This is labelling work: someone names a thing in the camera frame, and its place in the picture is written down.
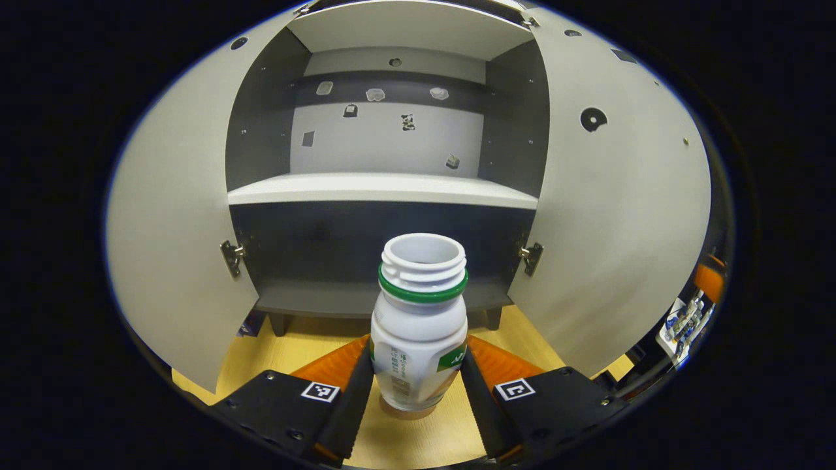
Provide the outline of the white cabinet door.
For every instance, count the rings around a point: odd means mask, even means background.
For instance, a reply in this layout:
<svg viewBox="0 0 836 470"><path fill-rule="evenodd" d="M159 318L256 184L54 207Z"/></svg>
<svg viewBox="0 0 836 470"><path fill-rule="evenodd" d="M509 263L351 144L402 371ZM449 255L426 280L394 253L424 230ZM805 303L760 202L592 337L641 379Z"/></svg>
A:
<svg viewBox="0 0 836 470"><path fill-rule="evenodd" d="M108 274L123 318L180 375L215 392L259 295L227 194L289 172L295 83L310 51L287 11L207 54L154 100L123 149L106 208Z"/></svg>
<svg viewBox="0 0 836 470"><path fill-rule="evenodd" d="M549 137L529 235L543 252L509 295L591 377L662 318L692 276L711 207L692 113L638 54L546 8L537 27Z"/></svg>

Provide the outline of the blue packet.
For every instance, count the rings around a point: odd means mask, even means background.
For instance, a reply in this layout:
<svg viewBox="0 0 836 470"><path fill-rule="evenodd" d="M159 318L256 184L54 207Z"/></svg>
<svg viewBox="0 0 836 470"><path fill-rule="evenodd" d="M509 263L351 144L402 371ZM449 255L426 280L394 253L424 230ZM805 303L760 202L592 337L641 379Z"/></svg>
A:
<svg viewBox="0 0 836 470"><path fill-rule="evenodd" d="M245 321L243 321L241 326L239 327L236 336L238 336L239 338L257 338L257 336L259 336L260 334L260 331L262 330L265 319L265 312L257 310L250 311L247 317L245 318Z"/></svg>

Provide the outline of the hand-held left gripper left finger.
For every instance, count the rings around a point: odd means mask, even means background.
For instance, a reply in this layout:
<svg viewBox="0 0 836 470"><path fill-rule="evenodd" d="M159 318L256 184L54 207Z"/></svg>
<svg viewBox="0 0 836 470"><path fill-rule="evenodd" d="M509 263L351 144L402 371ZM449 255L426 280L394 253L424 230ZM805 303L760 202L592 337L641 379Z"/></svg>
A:
<svg viewBox="0 0 836 470"><path fill-rule="evenodd" d="M352 455L373 382L365 334L292 373L260 372L209 407L283 457L340 466Z"/></svg>

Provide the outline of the white and grey cabinet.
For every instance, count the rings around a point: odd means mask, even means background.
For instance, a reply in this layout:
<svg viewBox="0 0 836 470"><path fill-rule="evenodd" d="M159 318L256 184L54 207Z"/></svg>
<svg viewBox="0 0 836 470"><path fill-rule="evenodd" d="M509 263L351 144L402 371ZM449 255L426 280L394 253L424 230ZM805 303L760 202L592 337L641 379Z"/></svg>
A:
<svg viewBox="0 0 836 470"><path fill-rule="evenodd" d="M257 56L227 140L253 316L366 319L402 233L468 250L469 315L498 330L534 222L547 89L525 0L307 0Z"/></svg>

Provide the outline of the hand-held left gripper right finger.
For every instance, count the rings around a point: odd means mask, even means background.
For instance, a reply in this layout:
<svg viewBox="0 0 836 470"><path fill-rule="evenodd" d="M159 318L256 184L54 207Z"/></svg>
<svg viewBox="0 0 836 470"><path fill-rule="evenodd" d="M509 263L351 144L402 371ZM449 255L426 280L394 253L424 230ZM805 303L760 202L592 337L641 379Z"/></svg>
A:
<svg viewBox="0 0 836 470"><path fill-rule="evenodd" d="M475 336L466 340L460 375L487 457L499 466L554 458L630 408L572 367L546 371Z"/></svg>

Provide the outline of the white bottle with green label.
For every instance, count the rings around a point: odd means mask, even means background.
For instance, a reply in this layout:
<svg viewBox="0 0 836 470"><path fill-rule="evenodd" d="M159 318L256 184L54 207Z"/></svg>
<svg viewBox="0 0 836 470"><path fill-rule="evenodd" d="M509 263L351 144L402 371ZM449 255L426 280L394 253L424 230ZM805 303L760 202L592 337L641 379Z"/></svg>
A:
<svg viewBox="0 0 836 470"><path fill-rule="evenodd" d="M370 359L383 401L403 413L433 409L468 353L468 259L458 241L406 233L380 254Z"/></svg>

